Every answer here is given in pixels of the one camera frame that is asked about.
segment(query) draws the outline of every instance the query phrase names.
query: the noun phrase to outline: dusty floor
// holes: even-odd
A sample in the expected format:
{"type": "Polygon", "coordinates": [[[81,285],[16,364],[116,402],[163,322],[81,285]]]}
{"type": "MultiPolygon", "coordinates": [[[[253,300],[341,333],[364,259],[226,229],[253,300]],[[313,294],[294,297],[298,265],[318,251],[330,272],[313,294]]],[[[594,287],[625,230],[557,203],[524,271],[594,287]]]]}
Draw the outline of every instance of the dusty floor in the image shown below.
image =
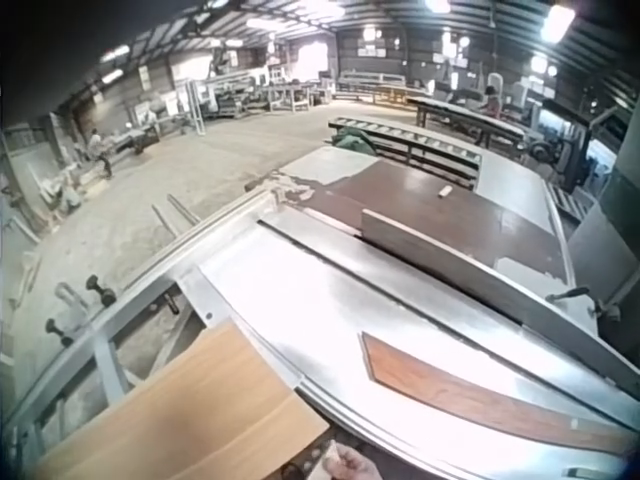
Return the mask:
{"type": "Polygon", "coordinates": [[[92,273],[113,288],[168,244],[172,237],[151,210],[171,207],[171,193],[206,217],[244,193],[244,185],[323,145],[339,115],[375,115],[413,122],[414,114],[351,103],[334,103],[297,114],[277,113],[208,124],[207,133],[167,138],[118,165],[106,191],[85,203],[37,247],[43,260],[33,290],[15,312],[15,374],[18,397],[61,350],[47,335],[48,318],[66,305],[53,295],[66,281],[94,307],[98,296],[84,288],[92,273]]]}

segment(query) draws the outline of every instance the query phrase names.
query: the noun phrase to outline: ceiling light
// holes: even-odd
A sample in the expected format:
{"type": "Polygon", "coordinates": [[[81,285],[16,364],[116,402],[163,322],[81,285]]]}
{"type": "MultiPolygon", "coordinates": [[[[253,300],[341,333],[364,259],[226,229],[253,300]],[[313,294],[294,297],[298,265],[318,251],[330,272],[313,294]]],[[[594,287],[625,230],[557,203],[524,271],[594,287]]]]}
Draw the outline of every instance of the ceiling light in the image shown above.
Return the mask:
{"type": "Polygon", "coordinates": [[[569,30],[569,26],[576,16],[571,8],[554,5],[549,10],[549,15],[544,20],[540,35],[545,42],[558,43],[569,30]]]}
{"type": "Polygon", "coordinates": [[[207,2],[207,7],[209,7],[209,8],[222,8],[227,3],[229,3],[229,0],[210,0],[209,2],[207,2]]]}
{"type": "Polygon", "coordinates": [[[362,38],[365,42],[373,42],[376,39],[376,29],[372,25],[367,25],[362,31],[362,38]]]}
{"type": "Polygon", "coordinates": [[[110,62],[114,58],[121,57],[122,55],[126,55],[129,53],[129,45],[120,45],[113,50],[109,50],[102,57],[100,57],[100,63],[110,62]]]}
{"type": "Polygon", "coordinates": [[[425,5],[433,13],[449,13],[451,12],[451,5],[449,0],[424,0],[425,5]]]}
{"type": "Polygon", "coordinates": [[[247,20],[247,27],[259,28],[261,30],[271,30],[277,32],[284,28],[284,24],[276,20],[266,20],[264,18],[250,18],[247,20]]]}
{"type": "Polygon", "coordinates": [[[113,72],[108,73],[104,77],[102,77],[102,83],[107,85],[113,82],[115,79],[120,78],[122,76],[122,73],[122,70],[118,68],[117,70],[114,70],[113,72]]]}
{"type": "Polygon", "coordinates": [[[238,40],[236,38],[231,38],[224,43],[225,45],[227,45],[227,47],[231,47],[231,48],[238,48],[244,45],[244,42],[242,40],[238,40]]]}
{"type": "Polygon", "coordinates": [[[625,102],[623,99],[621,99],[620,97],[616,97],[614,99],[616,101],[616,103],[618,105],[620,105],[622,108],[629,108],[629,104],[627,102],[625,102]]]}
{"type": "Polygon", "coordinates": [[[308,15],[319,15],[322,18],[331,19],[344,16],[344,8],[326,0],[301,0],[298,5],[306,10],[308,15]]]}
{"type": "Polygon", "coordinates": [[[531,58],[531,70],[535,73],[544,74],[547,71],[547,59],[542,55],[535,55],[531,58]]]}

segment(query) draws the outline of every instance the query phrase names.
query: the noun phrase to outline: person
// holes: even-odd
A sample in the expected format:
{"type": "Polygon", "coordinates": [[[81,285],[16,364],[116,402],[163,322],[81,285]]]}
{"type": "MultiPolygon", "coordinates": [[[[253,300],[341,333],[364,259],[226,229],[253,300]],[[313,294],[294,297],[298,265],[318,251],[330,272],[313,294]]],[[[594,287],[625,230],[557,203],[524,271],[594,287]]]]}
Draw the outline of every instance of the person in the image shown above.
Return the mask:
{"type": "Polygon", "coordinates": [[[100,160],[104,164],[104,173],[107,178],[111,178],[113,173],[111,171],[111,163],[107,159],[107,155],[104,152],[104,147],[102,143],[102,137],[98,134],[98,129],[94,128],[91,130],[91,138],[89,139],[89,144],[87,145],[89,149],[89,155],[94,160],[100,160]]]}
{"type": "Polygon", "coordinates": [[[336,443],[340,460],[326,458],[323,467],[335,480],[382,480],[375,463],[354,448],[336,443]]]}
{"type": "MultiPolygon", "coordinates": [[[[489,117],[500,118],[500,113],[502,112],[502,102],[500,100],[500,95],[496,88],[492,85],[489,85],[484,94],[487,96],[487,103],[482,105],[479,109],[481,113],[486,114],[489,117]]],[[[478,139],[475,144],[480,145],[484,140],[484,147],[489,148],[489,143],[491,141],[491,134],[486,133],[484,130],[480,131],[480,135],[478,135],[478,139]]]]}

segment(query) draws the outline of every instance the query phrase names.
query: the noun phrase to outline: brown wood veneer strip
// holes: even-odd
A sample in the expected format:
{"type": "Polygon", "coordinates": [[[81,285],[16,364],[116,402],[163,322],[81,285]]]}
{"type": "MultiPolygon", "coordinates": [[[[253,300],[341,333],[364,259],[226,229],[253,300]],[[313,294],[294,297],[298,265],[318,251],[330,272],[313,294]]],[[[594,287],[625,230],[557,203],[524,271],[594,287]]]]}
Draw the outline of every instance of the brown wood veneer strip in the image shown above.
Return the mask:
{"type": "Polygon", "coordinates": [[[424,363],[362,334],[373,379],[418,402],[510,435],[622,456],[635,435],[502,395],[424,363]]]}
{"type": "Polygon", "coordinates": [[[35,478],[259,480],[327,428],[226,322],[53,448],[35,478]]]}

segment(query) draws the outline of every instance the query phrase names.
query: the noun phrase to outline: wood strip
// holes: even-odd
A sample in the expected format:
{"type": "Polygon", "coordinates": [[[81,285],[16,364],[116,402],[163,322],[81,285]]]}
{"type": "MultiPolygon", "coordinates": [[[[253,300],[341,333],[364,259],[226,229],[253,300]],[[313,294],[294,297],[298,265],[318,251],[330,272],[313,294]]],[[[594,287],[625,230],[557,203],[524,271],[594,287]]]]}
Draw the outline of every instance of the wood strip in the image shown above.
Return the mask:
{"type": "Polygon", "coordinates": [[[327,428],[225,322],[52,449],[35,478],[259,480],[327,428]]]}
{"type": "Polygon", "coordinates": [[[548,339],[584,365],[640,397],[640,371],[557,307],[463,252],[378,213],[363,210],[362,238],[434,275],[548,339]]]}
{"type": "Polygon", "coordinates": [[[578,419],[467,382],[362,334],[373,379],[418,402],[509,435],[623,456],[636,437],[621,428],[578,419]]]}

